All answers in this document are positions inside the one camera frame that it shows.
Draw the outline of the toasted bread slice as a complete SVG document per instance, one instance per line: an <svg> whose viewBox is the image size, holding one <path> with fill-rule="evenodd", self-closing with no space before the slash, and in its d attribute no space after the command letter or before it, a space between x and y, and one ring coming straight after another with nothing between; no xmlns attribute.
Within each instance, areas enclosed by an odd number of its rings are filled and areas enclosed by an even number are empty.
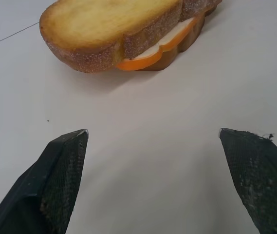
<svg viewBox="0 0 277 234"><path fill-rule="evenodd" d="M84 73L116 68L179 23L183 0L57 0L39 19L51 52Z"/></svg>

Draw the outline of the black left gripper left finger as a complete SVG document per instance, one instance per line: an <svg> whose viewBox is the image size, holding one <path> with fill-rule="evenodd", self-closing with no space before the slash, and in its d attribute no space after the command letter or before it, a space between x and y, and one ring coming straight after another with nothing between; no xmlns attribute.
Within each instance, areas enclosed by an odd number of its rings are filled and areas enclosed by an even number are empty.
<svg viewBox="0 0 277 234"><path fill-rule="evenodd" d="M48 143L0 203L0 234L66 234L88 139L81 129Z"/></svg>

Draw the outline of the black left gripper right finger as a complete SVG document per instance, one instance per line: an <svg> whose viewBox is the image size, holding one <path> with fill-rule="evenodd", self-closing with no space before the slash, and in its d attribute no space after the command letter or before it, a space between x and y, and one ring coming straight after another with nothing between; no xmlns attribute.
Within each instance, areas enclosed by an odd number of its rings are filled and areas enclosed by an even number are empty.
<svg viewBox="0 0 277 234"><path fill-rule="evenodd" d="M273 134L221 128L235 189L260 234L277 234L277 146Z"/></svg>

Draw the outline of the toy sandwich with cheese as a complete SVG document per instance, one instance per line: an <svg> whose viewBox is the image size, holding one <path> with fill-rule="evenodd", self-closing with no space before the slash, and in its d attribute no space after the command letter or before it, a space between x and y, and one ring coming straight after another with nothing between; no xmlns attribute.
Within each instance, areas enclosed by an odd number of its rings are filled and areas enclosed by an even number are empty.
<svg viewBox="0 0 277 234"><path fill-rule="evenodd" d="M133 59L123 60L116 68L122 71L164 70L196 41L203 25L203 15L179 22L154 46Z"/></svg>

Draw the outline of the brown bread slice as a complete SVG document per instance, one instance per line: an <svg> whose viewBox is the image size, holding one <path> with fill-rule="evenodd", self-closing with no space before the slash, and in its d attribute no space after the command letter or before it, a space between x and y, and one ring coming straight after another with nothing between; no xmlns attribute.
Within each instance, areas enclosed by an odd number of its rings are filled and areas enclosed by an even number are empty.
<svg viewBox="0 0 277 234"><path fill-rule="evenodd" d="M223 0L183 0L179 23L158 42L158 49L139 59L140 71L161 71L185 52L199 37L205 18L211 15Z"/></svg>

